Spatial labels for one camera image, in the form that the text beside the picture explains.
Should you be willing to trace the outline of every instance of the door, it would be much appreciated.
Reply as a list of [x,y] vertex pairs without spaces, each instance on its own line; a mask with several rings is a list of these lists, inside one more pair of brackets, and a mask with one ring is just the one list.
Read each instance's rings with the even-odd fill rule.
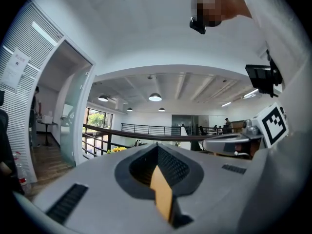
[[64,101],[63,112],[60,121],[60,151],[64,160],[75,166],[74,157],[74,129],[75,117],[81,91],[85,85],[91,65],[76,71],[70,78],[67,94]]

